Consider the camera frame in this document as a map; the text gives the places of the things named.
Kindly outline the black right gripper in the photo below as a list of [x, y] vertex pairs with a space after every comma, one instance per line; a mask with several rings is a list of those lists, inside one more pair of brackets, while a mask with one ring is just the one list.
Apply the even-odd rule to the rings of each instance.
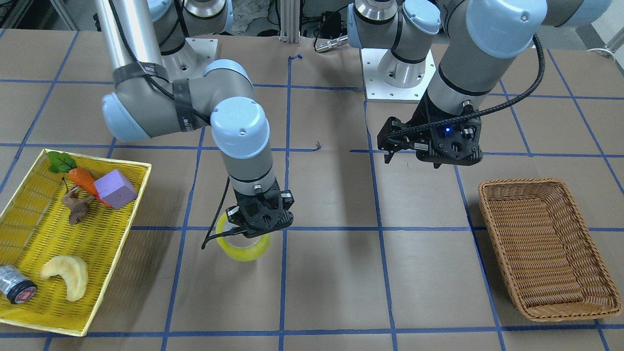
[[290, 190], [282, 191], [278, 182], [274, 181], [266, 191], [258, 186], [252, 195], [236, 190], [234, 194], [237, 205], [229, 207], [226, 216], [235, 227], [226, 231], [226, 236], [242, 234], [254, 238], [292, 225], [294, 215], [290, 207], [294, 197]]

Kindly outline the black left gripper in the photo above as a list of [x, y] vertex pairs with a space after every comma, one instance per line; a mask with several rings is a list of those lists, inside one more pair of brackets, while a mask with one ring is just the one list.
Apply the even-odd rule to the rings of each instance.
[[[415, 150], [419, 160], [433, 163], [435, 169], [442, 164], [472, 166], [481, 162], [481, 118], [449, 122], [454, 117], [454, 114], [446, 113], [435, 106], [428, 94], [424, 94], [407, 123], [396, 117], [389, 117], [377, 134], [377, 148], [384, 152], [384, 163], [389, 164], [394, 154], [401, 150]], [[387, 136], [410, 127], [438, 121], [443, 121], [444, 124], [405, 136]]]

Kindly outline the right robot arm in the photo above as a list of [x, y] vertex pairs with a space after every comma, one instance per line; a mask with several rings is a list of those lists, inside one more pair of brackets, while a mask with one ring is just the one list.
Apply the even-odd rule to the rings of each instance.
[[247, 71], [221, 58], [201, 67], [183, 34], [162, 34], [184, 17], [209, 20], [217, 31], [231, 22], [231, 2], [190, 0], [174, 9], [147, 0], [98, 0], [97, 15], [112, 64], [115, 91], [102, 99], [103, 118], [117, 140], [148, 140], [209, 126], [221, 152], [236, 205], [226, 211], [246, 238], [289, 227], [294, 197], [279, 188], [271, 127]]

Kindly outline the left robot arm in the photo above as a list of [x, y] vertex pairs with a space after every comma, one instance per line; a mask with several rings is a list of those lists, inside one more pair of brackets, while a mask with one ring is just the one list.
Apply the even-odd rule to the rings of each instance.
[[[482, 116], [522, 101], [545, 73], [540, 26], [579, 27], [597, 20], [609, 0], [356, 0], [348, 5], [351, 47], [385, 49], [400, 67], [421, 69], [434, 37], [443, 30], [448, 48], [412, 118], [389, 117], [377, 148], [390, 163], [401, 150], [423, 162], [472, 166], [481, 162]], [[538, 73], [517, 97], [480, 109], [517, 56], [535, 46]]]

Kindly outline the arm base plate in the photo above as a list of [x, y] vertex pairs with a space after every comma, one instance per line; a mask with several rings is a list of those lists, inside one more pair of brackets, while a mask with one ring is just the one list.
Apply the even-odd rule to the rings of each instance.
[[432, 51], [417, 64], [401, 62], [390, 49], [361, 49], [368, 102], [418, 103], [435, 74]]
[[169, 81], [181, 78], [200, 78], [205, 68], [217, 58], [218, 40], [186, 38], [183, 46], [163, 52], [163, 67]]

